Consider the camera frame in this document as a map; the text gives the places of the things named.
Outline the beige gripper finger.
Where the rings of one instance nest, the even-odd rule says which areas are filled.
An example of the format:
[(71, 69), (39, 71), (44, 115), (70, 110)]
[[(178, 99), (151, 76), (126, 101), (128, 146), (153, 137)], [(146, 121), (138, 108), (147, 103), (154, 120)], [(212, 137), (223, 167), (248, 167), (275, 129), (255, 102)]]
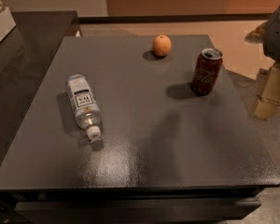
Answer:
[(258, 119), (270, 119), (280, 108), (280, 61), (260, 77), (262, 85), (252, 114)]

